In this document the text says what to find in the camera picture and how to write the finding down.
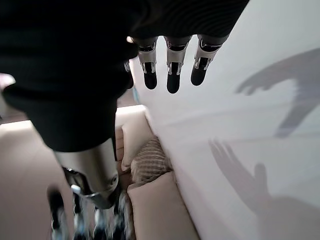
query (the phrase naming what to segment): black fingertip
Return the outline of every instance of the black fingertip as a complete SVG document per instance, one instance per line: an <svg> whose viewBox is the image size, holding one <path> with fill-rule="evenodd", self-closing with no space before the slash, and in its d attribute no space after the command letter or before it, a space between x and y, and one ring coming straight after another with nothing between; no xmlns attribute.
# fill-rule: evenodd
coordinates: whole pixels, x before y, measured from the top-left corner
<svg viewBox="0 0 320 240"><path fill-rule="evenodd" d="M64 201L59 189L56 186L50 186L47 189L47 198L51 212L57 211L64 207Z"/></svg>
<svg viewBox="0 0 320 240"><path fill-rule="evenodd" d="M154 73L145 73L144 74L144 83L145 86L152 90L155 89L157 86L157 74L156 72Z"/></svg>
<svg viewBox="0 0 320 240"><path fill-rule="evenodd" d="M202 84L205 80L206 71L207 70L201 68L196 69L195 67L193 67L191 73L191 83L195 86L199 86L200 84Z"/></svg>
<svg viewBox="0 0 320 240"><path fill-rule="evenodd" d="M166 88L168 89L169 93L175 94L179 90L180 86L180 75L176 75L172 73L171 75L168 74Z"/></svg>

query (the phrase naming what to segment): textured cushion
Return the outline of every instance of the textured cushion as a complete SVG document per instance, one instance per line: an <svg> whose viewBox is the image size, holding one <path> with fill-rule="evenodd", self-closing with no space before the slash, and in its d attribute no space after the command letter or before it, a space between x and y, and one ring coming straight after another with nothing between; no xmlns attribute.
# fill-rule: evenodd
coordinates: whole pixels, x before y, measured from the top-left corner
<svg viewBox="0 0 320 240"><path fill-rule="evenodd" d="M136 239L199 240L172 171L129 189L128 194Z"/></svg>
<svg viewBox="0 0 320 240"><path fill-rule="evenodd" d="M121 168L123 171L130 169L131 162L139 149L154 136L144 112L139 112L132 119L122 125L124 155Z"/></svg>
<svg viewBox="0 0 320 240"><path fill-rule="evenodd" d="M140 149L131 163L131 175L134 183L143 182L170 170L169 159L165 156L157 136L152 137Z"/></svg>

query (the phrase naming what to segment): black sleeve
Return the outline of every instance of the black sleeve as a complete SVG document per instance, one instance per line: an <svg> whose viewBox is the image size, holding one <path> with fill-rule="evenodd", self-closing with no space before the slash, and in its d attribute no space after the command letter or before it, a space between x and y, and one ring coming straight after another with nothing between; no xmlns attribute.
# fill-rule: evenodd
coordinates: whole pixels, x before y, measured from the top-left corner
<svg viewBox="0 0 320 240"><path fill-rule="evenodd" d="M3 96L53 150L86 150L114 134L124 61L138 53L126 37L145 11L117 2L0 2L0 73L16 80Z"/></svg>

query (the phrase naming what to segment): white surface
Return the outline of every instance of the white surface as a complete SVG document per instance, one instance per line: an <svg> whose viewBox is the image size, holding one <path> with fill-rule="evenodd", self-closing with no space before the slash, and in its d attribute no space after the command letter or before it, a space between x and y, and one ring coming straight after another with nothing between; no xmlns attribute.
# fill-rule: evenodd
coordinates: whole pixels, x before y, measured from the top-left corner
<svg viewBox="0 0 320 240"><path fill-rule="evenodd" d="M139 60L131 62L203 240L319 239L319 9L318 0L250 1L198 87L190 81L191 39L173 95L162 37L156 89L145 87ZM228 166L228 158L218 165L208 145L214 138L227 142L244 168ZM253 177L258 163L266 169L267 200L258 194L259 167Z"/></svg>

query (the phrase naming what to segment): beige sofa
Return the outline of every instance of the beige sofa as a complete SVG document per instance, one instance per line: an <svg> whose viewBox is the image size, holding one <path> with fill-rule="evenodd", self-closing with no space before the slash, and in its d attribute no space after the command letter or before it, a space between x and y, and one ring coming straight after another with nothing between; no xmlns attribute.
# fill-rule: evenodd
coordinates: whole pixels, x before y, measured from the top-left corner
<svg viewBox="0 0 320 240"><path fill-rule="evenodd" d="M131 114L130 117L127 116L125 121L121 120L121 124L118 124L115 131L119 181L122 189L127 190L131 200L136 239L198 240L197 231L177 187L174 172L155 176L154 180L147 183L134 183L128 163L123 163L128 161L126 158L130 148L128 145L136 145L137 149L144 144L143 141L138 144L139 139L134 135L147 139L149 133L143 132L151 131L151 129L142 129L149 126L141 123L141 116L136 118L141 113L144 116L142 110ZM134 142L131 143L128 139L134 139Z"/></svg>

